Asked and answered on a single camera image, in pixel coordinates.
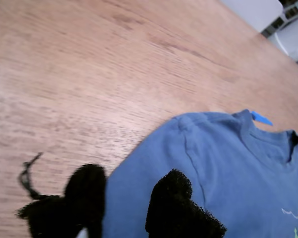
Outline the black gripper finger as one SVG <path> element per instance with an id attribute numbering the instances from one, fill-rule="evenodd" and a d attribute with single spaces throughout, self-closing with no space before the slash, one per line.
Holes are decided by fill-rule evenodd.
<path id="1" fill-rule="evenodd" d="M 223 238 L 226 227 L 191 200 L 189 179 L 172 169 L 154 186 L 145 230 L 150 238 Z"/>
<path id="2" fill-rule="evenodd" d="M 85 164 L 72 174 L 62 196 L 34 195 L 16 215 L 27 221 L 33 238 L 75 238 L 83 229 L 89 238 L 100 238 L 105 188 L 104 168 Z"/>

